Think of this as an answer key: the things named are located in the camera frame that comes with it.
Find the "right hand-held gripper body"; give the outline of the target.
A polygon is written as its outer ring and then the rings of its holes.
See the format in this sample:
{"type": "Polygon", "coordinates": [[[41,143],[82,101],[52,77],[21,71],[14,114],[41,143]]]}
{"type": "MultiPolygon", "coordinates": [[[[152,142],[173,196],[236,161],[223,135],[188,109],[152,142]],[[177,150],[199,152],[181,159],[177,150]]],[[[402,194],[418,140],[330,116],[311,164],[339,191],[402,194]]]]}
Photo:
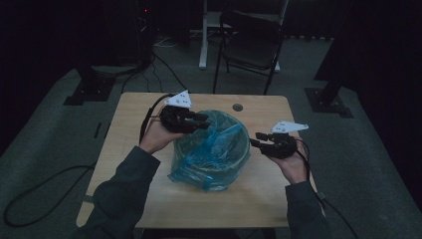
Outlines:
{"type": "Polygon", "coordinates": [[[291,132],[308,129],[307,124],[279,120],[267,133],[268,139],[262,139],[262,154],[275,158],[287,158],[298,149],[296,139],[291,132]]]}

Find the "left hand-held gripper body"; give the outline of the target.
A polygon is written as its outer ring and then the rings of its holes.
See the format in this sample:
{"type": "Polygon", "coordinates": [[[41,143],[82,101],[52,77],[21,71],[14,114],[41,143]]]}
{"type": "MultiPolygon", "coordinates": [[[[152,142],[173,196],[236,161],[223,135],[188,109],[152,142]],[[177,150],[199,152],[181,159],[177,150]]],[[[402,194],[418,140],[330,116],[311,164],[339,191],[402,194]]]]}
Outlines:
{"type": "Polygon", "coordinates": [[[189,92],[185,90],[164,101],[164,108],[159,115],[160,121],[171,132],[192,133],[195,123],[192,121],[194,112],[191,108],[189,92]]]}

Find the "person's right hand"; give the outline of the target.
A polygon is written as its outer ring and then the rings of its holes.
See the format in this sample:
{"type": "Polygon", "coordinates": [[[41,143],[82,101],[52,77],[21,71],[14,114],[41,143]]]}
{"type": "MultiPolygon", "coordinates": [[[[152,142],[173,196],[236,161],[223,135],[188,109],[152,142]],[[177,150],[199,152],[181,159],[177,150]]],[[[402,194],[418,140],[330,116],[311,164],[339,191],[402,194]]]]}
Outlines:
{"type": "Polygon", "coordinates": [[[271,161],[280,168],[283,176],[290,184],[297,184],[308,180],[308,170],[305,163],[307,154],[303,141],[300,137],[297,137],[296,142],[298,151],[292,156],[284,159],[271,157],[271,161]]]}

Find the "person's left hand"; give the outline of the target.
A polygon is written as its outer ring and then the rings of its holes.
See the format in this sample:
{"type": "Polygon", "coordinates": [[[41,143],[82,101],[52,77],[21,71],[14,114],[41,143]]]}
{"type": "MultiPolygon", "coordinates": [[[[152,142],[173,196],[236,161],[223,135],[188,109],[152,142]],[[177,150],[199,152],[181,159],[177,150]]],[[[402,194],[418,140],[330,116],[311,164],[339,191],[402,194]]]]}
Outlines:
{"type": "Polygon", "coordinates": [[[149,123],[139,147],[149,154],[154,154],[182,137],[184,133],[171,132],[162,125],[160,120],[154,119],[149,123]]]}

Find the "black stand base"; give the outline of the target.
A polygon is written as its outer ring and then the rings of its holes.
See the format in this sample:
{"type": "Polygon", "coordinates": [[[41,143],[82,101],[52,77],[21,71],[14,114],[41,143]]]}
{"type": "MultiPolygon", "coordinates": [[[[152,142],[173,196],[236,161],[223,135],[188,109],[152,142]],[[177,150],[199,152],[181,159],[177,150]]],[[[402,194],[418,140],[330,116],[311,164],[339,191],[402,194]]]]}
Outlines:
{"type": "Polygon", "coordinates": [[[91,66],[80,65],[76,70],[81,77],[73,94],[64,101],[65,106],[81,106],[85,102],[106,102],[115,82],[108,73],[99,73],[91,66]]]}
{"type": "Polygon", "coordinates": [[[339,90],[342,87],[341,77],[347,71],[345,59],[339,53],[338,39],[341,37],[341,31],[344,21],[354,0],[335,0],[341,8],[336,10],[338,18],[333,21],[335,31],[332,43],[323,58],[315,79],[317,81],[326,81],[323,88],[305,88],[308,101],[314,113],[338,114],[341,118],[353,118],[348,107],[346,107],[340,96],[339,90]]]}

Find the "black folding chair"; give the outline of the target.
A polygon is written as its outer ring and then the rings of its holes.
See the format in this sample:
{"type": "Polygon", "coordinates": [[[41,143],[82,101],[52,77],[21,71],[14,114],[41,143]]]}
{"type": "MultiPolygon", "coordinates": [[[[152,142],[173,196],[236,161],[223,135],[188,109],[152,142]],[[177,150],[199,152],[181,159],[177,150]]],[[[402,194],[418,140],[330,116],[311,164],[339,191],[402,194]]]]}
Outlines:
{"type": "Polygon", "coordinates": [[[264,95],[272,83],[276,65],[286,36],[285,26],[278,21],[241,13],[225,11],[219,17],[222,37],[213,82],[216,93],[221,60],[226,71],[238,68],[266,76],[264,95]]]}

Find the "dark equipment rack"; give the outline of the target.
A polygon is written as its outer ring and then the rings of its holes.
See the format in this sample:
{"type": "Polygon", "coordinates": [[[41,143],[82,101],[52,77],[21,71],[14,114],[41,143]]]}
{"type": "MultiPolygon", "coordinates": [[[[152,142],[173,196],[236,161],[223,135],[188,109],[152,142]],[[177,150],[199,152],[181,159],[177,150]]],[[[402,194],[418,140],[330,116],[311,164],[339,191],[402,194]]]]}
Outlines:
{"type": "Polygon", "coordinates": [[[154,38],[153,4],[152,0],[134,1],[134,22],[138,44],[139,66],[144,69],[149,66],[154,38]]]}

